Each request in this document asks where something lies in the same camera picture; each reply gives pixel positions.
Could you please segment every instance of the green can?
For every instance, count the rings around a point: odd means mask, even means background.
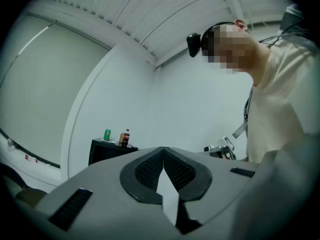
[[[103,139],[104,139],[105,141],[109,141],[109,140],[110,140],[110,134],[111,134],[111,130],[110,130],[110,129],[106,129],[106,130],[104,131]]]

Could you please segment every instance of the black table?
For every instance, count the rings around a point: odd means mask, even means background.
[[[119,143],[109,143],[101,138],[93,139],[91,142],[88,165],[97,163],[102,160],[116,158],[137,151],[138,148],[128,144],[121,146]]]

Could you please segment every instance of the neck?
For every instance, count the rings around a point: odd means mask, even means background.
[[[252,77],[254,86],[258,86],[265,74],[270,53],[269,47],[258,42],[254,50],[253,61],[243,69]]]

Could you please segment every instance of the person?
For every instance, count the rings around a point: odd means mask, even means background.
[[[288,11],[302,19],[296,6],[289,6]],[[287,30],[297,26],[300,18]],[[316,52],[284,37],[278,37],[270,45],[258,42],[240,19],[209,28],[200,45],[208,62],[221,63],[224,68],[246,72],[252,77],[253,87],[244,113],[247,133],[245,161],[260,163],[265,153],[279,150],[287,142],[303,137],[303,127],[288,96],[299,84],[300,76],[311,67]]]

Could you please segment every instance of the black slot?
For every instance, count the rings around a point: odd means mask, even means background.
[[[60,229],[67,231],[91,195],[92,192],[90,190],[79,188],[58,209],[58,211],[56,211],[55,214],[49,218],[49,221]]]
[[[249,178],[252,178],[255,175],[255,172],[252,171],[252,170],[245,170],[245,169],[241,169],[241,168],[237,168],[237,167],[232,168],[230,170],[230,172],[232,172],[234,174],[239,174],[239,175],[242,175],[242,176],[246,176],[246,177],[249,177]]]

